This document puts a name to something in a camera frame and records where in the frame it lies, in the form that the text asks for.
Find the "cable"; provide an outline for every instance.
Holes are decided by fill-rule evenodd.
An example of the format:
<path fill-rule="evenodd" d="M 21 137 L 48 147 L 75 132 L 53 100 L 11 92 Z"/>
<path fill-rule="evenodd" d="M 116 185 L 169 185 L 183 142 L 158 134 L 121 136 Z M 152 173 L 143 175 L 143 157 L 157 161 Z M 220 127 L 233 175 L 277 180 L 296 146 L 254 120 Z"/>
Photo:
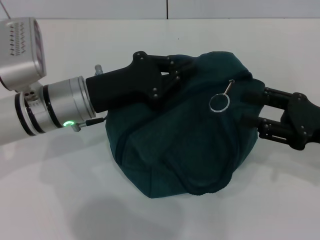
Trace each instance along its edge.
<path fill-rule="evenodd" d="M 85 121 L 85 124 L 88 126 L 92 126 L 95 124 L 99 124 L 99 123 L 103 123 L 105 121 L 105 119 L 103 117 L 99 117 L 99 118 L 94 118 L 94 119 L 90 119 Z"/>
<path fill-rule="evenodd" d="M 10 15 L 9 15 L 9 13 L 8 13 L 8 11 L 7 11 L 7 9 L 5 8 L 5 5 L 2 3 L 1 0 L 0 0 L 0 4 L 1 4 L 1 6 L 2 6 L 2 8 L 3 8 L 3 10 L 4 10 L 5 14 L 6 14 L 6 16 L 8 17 L 8 19 L 11 19 Z"/>

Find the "teal fabric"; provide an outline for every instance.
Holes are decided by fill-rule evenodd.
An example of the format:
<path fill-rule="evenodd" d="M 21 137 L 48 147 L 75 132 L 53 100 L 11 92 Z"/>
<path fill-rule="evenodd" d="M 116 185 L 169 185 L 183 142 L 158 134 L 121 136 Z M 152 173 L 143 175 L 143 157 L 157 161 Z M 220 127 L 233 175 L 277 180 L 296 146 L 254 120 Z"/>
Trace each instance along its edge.
<path fill-rule="evenodd" d="M 190 56 L 171 56 L 176 61 Z M 215 193 L 231 180 L 257 140 L 257 130 L 240 125 L 242 114 L 258 116 L 261 107 L 241 102 L 244 91 L 263 92 L 264 83 L 230 52 L 192 57 L 197 74 L 162 110 L 143 103 L 110 110 L 106 131 L 113 157 L 146 196 Z M 230 106 L 212 113 L 209 102 L 223 93 Z"/>

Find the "silver housing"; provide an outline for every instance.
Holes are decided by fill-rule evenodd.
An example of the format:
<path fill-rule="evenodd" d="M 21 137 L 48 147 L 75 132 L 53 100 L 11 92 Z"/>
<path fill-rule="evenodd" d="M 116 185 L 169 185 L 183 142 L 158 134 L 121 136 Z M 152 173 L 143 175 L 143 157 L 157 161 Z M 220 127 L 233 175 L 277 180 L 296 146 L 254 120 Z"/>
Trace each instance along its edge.
<path fill-rule="evenodd" d="M 96 116 L 82 76 L 48 85 L 48 94 L 54 114 L 62 126 L 67 121 L 82 123 Z"/>
<path fill-rule="evenodd" d="M 21 92 L 46 75 L 42 36 L 33 17 L 0 22 L 0 80 Z"/>

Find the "white wall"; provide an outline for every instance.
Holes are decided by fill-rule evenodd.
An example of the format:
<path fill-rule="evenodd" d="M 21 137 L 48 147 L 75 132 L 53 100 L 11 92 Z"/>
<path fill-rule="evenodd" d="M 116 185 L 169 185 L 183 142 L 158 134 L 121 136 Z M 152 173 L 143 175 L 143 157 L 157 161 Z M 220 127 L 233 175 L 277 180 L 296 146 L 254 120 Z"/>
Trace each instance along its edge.
<path fill-rule="evenodd" d="M 14 17 L 37 19 L 165 19 L 166 0 L 2 0 Z"/>
<path fill-rule="evenodd" d="M 168 0 L 170 19 L 319 18 L 319 0 Z"/>
<path fill-rule="evenodd" d="M 6 19 L 7 15 L 0 5 L 0 19 Z"/>

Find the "pull tab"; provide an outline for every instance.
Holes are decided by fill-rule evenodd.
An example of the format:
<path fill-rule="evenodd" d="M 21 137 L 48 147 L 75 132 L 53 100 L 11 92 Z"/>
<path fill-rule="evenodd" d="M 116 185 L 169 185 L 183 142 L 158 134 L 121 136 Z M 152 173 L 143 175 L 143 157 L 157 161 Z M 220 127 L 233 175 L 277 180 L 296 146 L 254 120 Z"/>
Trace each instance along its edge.
<path fill-rule="evenodd" d="M 229 105 L 230 105 L 230 97 L 228 96 L 227 93 L 228 93 L 228 91 L 230 90 L 231 85 L 232 85 L 234 82 L 235 82 L 235 80 L 230 79 L 230 80 L 229 80 L 229 85 L 228 85 L 228 87 L 226 88 L 226 90 L 224 91 L 224 93 L 218 93 L 218 94 L 214 95 L 214 96 L 210 99 L 210 101 L 209 101 L 209 108 L 210 108 L 210 110 L 211 110 L 212 112 L 214 112 L 214 113 L 217 114 L 217 113 L 222 113 L 222 112 L 224 112 L 225 110 L 228 109 L 228 107 L 229 107 Z M 216 101 L 221 100 L 221 98 L 226 98 L 226 105 L 225 105 L 225 107 L 223 107 L 222 109 L 214 109 L 214 107 L 213 107 L 214 103 L 215 103 Z"/>

